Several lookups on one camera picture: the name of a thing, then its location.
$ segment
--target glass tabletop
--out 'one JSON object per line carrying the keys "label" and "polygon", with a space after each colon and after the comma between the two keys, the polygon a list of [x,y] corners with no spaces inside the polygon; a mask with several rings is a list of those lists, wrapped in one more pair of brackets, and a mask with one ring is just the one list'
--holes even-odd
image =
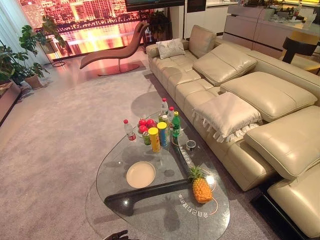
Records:
{"label": "glass tabletop", "polygon": [[[155,113],[148,118],[157,120]],[[103,159],[96,188],[105,205],[132,226],[164,240],[216,240],[226,230],[229,199],[212,161],[201,146],[198,133],[180,117],[180,135],[153,152],[137,134],[136,141],[125,136]],[[190,151],[188,140],[195,140]],[[131,187],[127,171],[137,162],[154,166],[153,182],[143,188]],[[188,180],[189,168],[200,166],[212,190],[213,199],[197,203]]]}

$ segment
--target gray carpet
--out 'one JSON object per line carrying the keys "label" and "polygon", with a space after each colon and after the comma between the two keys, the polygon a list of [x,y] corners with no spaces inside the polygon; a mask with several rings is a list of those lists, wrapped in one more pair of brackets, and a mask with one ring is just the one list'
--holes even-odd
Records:
{"label": "gray carpet", "polygon": [[[158,111],[160,96],[169,98],[153,74],[138,70],[85,82],[37,111],[0,153],[0,239],[99,240],[124,229],[132,239],[157,239],[110,211],[95,179],[124,136],[123,119],[136,123]],[[220,239],[277,240],[250,205],[258,190],[242,192],[207,152],[230,200],[229,226]]]}

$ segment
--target sofa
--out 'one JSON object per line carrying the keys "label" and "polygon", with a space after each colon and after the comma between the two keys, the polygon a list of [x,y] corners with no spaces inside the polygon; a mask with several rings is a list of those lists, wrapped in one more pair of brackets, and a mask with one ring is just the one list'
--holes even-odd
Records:
{"label": "sofa", "polygon": [[[320,79],[195,25],[184,54],[149,68],[243,191],[270,179],[268,194],[309,238],[320,237]],[[259,111],[257,127],[218,141],[195,110],[230,92]],[[215,109],[205,109],[208,114]]]}

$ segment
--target chair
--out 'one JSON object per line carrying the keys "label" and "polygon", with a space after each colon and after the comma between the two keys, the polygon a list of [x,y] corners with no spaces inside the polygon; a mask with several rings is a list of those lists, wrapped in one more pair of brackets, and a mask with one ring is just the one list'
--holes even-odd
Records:
{"label": "chair", "polygon": [[282,59],[283,62],[292,64],[306,71],[320,69],[319,62],[312,61],[310,59],[295,55],[295,54],[301,54],[301,55],[311,56],[314,53],[317,45],[292,40],[286,37],[282,47],[286,49],[286,53]]}
{"label": "chair", "polygon": [[139,64],[127,63],[120,65],[120,59],[128,58],[137,51],[142,37],[145,41],[145,31],[148,26],[149,24],[146,22],[139,22],[134,29],[131,42],[124,48],[107,49],[89,53],[81,60],[80,69],[83,69],[85,66],[92,62],[102,59],[118,59],[118,66],[116,69],[114,67],[107,68],[107,74],[99,74],[99,76],[126,73],[137,69],[139,67]]}

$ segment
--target white plate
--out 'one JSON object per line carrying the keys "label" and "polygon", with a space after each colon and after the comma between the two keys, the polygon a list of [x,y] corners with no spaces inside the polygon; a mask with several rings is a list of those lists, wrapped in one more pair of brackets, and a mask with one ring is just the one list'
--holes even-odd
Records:
{"label": "white plate", "polygon": [[147,161],[138,161],[126,172],[126,181],[135,188],[140,189],[150,185],[156,176],[155,167]]}

